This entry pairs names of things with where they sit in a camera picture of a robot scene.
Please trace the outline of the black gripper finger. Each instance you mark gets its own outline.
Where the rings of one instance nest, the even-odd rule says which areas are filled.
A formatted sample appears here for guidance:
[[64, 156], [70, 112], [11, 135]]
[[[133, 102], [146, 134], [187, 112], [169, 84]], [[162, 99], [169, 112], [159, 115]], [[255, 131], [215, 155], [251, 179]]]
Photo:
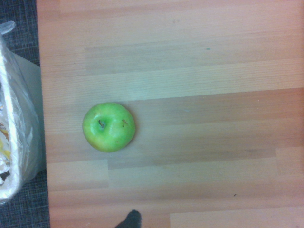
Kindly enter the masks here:
[[142, 216], [139, 211], [132, 210], [115, 228], [141, 228]]

